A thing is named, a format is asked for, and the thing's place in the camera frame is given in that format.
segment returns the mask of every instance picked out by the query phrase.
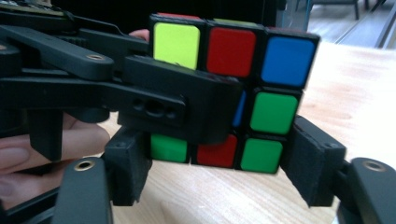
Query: black plastic part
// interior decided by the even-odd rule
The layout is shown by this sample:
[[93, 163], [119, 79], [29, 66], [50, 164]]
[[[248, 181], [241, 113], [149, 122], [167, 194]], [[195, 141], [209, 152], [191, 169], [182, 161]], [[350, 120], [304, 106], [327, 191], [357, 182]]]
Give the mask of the black plastic part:
[[297, 116], [280, 166], [308, 206], [331, 206], [333, 178], [347, 149], [307, 119]]
[[149, 134], [120, 128], [106, 145], [106, 162], [113, 205], [131, 206], [139, 202], [152, 160], [148, 159]]
[[7, 210], [10, 223], [50, 224], [58, 191], [59, 188], [52, 189]]
[[392, 167], [372, 159], [354, 159], [348, 184], [363, 223], [396, 223], [396, 172]]
[[[190, 70], [149, 57], [127, 57], [122, 80], [149, 90], [180, 94], [188, 101], [188, 114], [181, 126], [119, 115], [119, 124], [146, 132], [186, 139], [193, 144], [214, 144], [226, 139], [242, 94], [234, 78]], [[174, 112], [165, 110], [172, 118]]]
[[74, 108], [66, 109], [65, 112], [86, 123], [96, 123], [98, 120], [104, 121], [110, 117], [108, 109], [103, 108]]
[[105, 163], [85, 158], [70, 163], [64, 171], [52, 224], [112, 223]]
[[[153, 119], [166, 125], [181, 125], [186, 114], [186, 102], [181, 96], [114, 82], [57, 77], [3, 77], [0, 84], [0, 108], [4, 109], [103, 108], [107, 113], [110, 109], [118, 110], [136, 116], [136, 119]], [[154, 105], [172, 108], [177, 116], [159, 118]], [[101, 113], [101, 116], [92, 117], [92, 121], [101, 122], [108, 118], [103, 111]]]
[[62, 129], [64, 113], [61, 110], [28, 110], [30, 144], [50, 161], [62, 157]]
[[12, 45], [0, 41], [0, 77], [12, 77], [21, 71], [21, 53]]
[[6, 211], [3, 208], [1, 200], [0, 200], [0, 223], [11, 224], [11, 221], [9, 220], [6, 214]]
[[78, 36], [87, 40], [87, 48], [106, 55], [114, 60], [114, 69], [122, 72], [124, 58], [129, 55], [146, 55], [149, 43], [130, 35], [113, 35], [109, 33], [80, 29]]
[[75, 26], [68, 17], [18, 13], [0, 10], [0, 24], [23, 26], [45, 32], [73, 31]]
[[88, 80], [109, 80], [112, 77], [112, 59], [51, 35], [30, 28], [1, 25], [0, 39], [37, 49], [43, 63], [78, 77]]

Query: screw hole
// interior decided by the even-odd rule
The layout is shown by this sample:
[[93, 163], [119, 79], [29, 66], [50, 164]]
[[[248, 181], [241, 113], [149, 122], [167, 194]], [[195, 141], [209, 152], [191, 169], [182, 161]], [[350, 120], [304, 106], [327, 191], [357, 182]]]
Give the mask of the screw hole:
[[135, 110], [139, 110], [139, 111], [141, 111], [142, 109], [143, 109], [143, 101], [142, 100], [140, 100], [140, 99], [135, 99], [133, 102], [132, 102], [132, 106], [134, 107], [134, 109]]
[[89, 55], [87, 55], [87, 58], [93, 59], [93, 60], [98, 60], [98, 61], [102, 61], [105, 59], [104, 57], [97, 55], [97, 54], [89, 54]]
[[385, 172], [387, 170], [382, 164], [376, 161], [364, 161], [363, 165], [364, 167], [372, 171]]
[[165, 108], [163, 104], [161, 104], [158, 101], [152, 101], [152, 100], [147, 101], [145, 108], [146, 108], [146, 113], [148, 113], [148, 115], [155, 118], [160, 118], [165, 113]]
[[82, 161], [82, 162], [79, 162], [75, 166], [75, 170], [76, 171], [86, 171], [86, 170], [91, 169], [94, 165], [95, 165], [94, 161]]

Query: yellow sticker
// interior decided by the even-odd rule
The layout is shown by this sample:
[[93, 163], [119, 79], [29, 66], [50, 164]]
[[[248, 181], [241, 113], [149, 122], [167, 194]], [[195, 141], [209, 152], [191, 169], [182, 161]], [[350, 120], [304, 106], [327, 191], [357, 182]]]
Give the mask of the yellow sticker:
[[154, 59], [196, 69], [200, 30], [193, 25], [158, 22], [154, 25]]

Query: floor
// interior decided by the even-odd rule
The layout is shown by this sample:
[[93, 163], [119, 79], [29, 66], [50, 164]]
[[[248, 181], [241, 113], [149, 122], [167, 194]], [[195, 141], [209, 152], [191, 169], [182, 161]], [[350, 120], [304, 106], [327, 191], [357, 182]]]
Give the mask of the floor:
[[[375, 0], [369, 0], [372, 7]], [[373, 47], [373, 43], [360, 43], [356, 37], [353, 40], [348, 39], [353, 32], [359, 32], [364, 36], [378, 34], [381, 24], [385, 23], [386, 17], [395, 4], [395, 0], [387, 0], [384, 5], [376, 9], [374, 13], [364, 9], [364, 1], [359, 0], [360, 19], [355, 20], [355, 10], [353, 6], [313, 6], [307, 31], [321, 36], [322, 41], [346, 45], [367, 45], [364, 47]], [[297, 10], [295, 5], [291, 6], [294, 10], [289, 9], [291, 17], [297, 18], [300, 26], [306, 18], [304, 0], [301, 0]]]

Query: wooden table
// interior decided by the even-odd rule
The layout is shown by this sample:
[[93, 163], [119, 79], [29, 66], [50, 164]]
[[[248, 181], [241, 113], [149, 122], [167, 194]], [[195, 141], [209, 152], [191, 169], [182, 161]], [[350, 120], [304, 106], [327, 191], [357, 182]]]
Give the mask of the wooden table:
[[[396, 51], [322, 43], [299, 109], [348, 148], [396, 168]], [[115, 118], [103, 124], [110, 133]], [[332, 223], [308, 208], [282, 170], [258, 175], [155, 161], [140, 203], [115, 207], [115, 223]]]

